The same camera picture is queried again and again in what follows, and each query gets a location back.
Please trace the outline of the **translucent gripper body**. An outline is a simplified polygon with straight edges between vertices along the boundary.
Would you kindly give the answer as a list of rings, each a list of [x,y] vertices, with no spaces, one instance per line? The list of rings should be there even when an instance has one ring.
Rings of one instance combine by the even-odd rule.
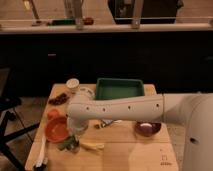
[[[68,118],[67,119],[67,128],[71,135],[81,136],[88,129],[89,121],[88,120],[77,120]]]

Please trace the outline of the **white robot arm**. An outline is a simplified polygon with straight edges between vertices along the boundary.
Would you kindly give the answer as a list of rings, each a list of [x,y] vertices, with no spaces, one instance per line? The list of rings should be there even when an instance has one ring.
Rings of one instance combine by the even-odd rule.
[[[94,100],[79,88],[67,107],[68,129],[83,134],[94,119],[173,123],[186,128],[182,171],[213,171],[213,93],[154,94]]]

